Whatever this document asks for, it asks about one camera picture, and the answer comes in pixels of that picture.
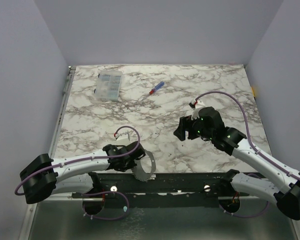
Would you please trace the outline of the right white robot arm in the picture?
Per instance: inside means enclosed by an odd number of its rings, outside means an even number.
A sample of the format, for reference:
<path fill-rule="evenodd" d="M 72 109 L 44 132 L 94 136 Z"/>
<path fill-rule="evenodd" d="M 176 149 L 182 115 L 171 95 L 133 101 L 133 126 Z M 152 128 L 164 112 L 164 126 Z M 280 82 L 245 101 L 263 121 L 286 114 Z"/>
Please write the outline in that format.
<path fill-rule="evenodd" d="M 255 179 L 237 171 L 220 182 L 219 189 L 224 195 L 247 193 L 276 205 L 286 217 L 300 220 L 300 171 L 257 148 L 241 131 L 225 126 L 213 107 L 200 107 L 192 115 L 181 117 L 173 134 L 180 141 L 210 141 L 218 150 L 245 162 L 265 177 Z"/>

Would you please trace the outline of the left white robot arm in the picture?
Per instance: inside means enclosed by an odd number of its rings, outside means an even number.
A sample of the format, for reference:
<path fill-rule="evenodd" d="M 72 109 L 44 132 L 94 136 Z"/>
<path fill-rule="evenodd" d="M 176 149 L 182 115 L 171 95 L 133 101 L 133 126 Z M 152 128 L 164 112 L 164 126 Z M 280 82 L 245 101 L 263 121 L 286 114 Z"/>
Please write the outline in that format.
<path fill-rule="evenodd" d="M 67 158 L 51 158 L 47 153 L 37 156 L 20 172 L 23 195 L 27 204 L 42 202 L 53 194 L 85 193 L 96 197 L 101 186 L 94 180 L 68 179 L 97 171 L 125 172 L 137 166 L 146 156 L 138 142 L 129 145 L 108 144 L 100 150 Z"/>

